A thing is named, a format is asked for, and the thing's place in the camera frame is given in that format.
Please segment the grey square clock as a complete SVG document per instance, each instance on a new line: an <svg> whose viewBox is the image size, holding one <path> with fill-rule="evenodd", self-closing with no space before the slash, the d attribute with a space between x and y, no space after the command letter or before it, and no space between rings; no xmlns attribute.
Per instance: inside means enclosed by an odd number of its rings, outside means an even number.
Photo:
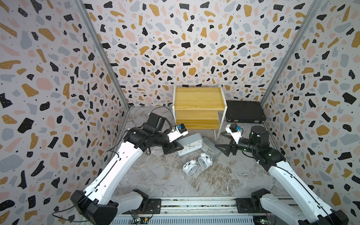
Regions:
<svg viewBox="0 0 360 225"><path fill-rule="evenodd" d="M203 137L200 133L187 136L185 138L177 140L177 143L183 146L183 149L177 151L179 156L184 156L203 147Z"/></svg>
<svg viewBox="0 0 360 225"><path fill-rule="evenodd" d="M215 144L207 137L203 138L202 151L210 156L215 161L219 158L222 152L216 148Z"/></svg>

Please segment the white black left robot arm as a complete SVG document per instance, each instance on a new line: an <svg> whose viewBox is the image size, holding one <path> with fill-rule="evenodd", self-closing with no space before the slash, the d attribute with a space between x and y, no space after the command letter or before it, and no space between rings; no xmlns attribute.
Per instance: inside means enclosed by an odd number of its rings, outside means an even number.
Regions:
<svg viewBox="0 0 360 225"><path fill-rule="evenodd" d="M134 189L119 197L114 192L129 168L152 147L161 147L165 155L183 149L177 139L188 134L184 124L171 125L162 132L165 122L169 120L153 112L140 127L133 127L126 132L124 139L102 173L85 190L77 190L71 196L71 202L85 218L84 222L94 225L109 225L116 216L146 212L149 207L149 196Z"/></svg>

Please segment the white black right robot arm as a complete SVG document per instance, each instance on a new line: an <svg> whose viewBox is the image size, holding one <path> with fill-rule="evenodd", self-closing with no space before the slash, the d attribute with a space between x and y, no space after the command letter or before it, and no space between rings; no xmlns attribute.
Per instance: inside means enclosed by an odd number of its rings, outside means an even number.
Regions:
<svg viewBox="0 0 360 225"><path fill-rule="evenodd" d="M318 197L296 174L281 152L272 148L269 132L262 126L253 126L249 138L242 137L242 128L236 123L226 126L221 134L229 138L229 144L217 144L226 156L242 151L269 172L290 194L299 209L276 198L267 189L251 194L252 211L267 211L289 225L347 225L348 216L342 210L334 210Z"/></svg>

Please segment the wooden shelf white metal frame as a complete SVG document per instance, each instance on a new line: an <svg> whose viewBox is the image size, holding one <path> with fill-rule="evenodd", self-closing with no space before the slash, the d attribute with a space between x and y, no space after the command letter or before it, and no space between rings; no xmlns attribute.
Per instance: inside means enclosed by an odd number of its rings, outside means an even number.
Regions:
<svg viewBox="0 0 360 225"><path fill-rule="evenodd" d="M185 124L189 130L213 130L215 141L219 139L227 108L220 84L199 87L176 85L173 89L175 122Z"/></svg>

